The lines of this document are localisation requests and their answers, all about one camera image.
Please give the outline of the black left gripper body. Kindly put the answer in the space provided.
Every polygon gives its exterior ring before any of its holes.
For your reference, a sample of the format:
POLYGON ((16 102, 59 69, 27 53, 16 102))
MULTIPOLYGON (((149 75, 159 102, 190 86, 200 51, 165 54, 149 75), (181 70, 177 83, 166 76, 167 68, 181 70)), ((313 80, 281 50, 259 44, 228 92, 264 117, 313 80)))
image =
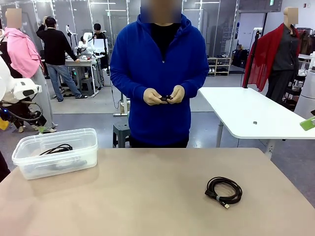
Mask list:
POLYGON ((27 111, 25 113, 25 118, 27 119, 28 124, 35 126, 44 126, 47 122, 41 111, 27 111))

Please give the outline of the person's right hand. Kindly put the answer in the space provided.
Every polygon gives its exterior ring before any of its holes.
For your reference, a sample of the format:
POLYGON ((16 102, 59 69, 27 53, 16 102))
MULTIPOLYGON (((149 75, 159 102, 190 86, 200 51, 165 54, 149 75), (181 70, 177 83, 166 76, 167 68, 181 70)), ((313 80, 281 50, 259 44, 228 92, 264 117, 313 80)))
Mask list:
POLYGON ((162 96, 153 88, 147 88, 143 93, 143 100, 149 106, 167 104, 161 100, 162 96))

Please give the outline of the person's left hand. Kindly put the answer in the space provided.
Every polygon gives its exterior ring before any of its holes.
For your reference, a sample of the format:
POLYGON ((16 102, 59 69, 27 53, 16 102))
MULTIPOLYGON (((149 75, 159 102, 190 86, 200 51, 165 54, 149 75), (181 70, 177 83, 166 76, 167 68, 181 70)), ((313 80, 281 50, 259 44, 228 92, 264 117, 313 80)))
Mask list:
POLYGON ((173 89, 170 98, 167 99, 170 104, 178 104, 181 103, 185 96, 185 89, 181 85, 176 85, 173 89))

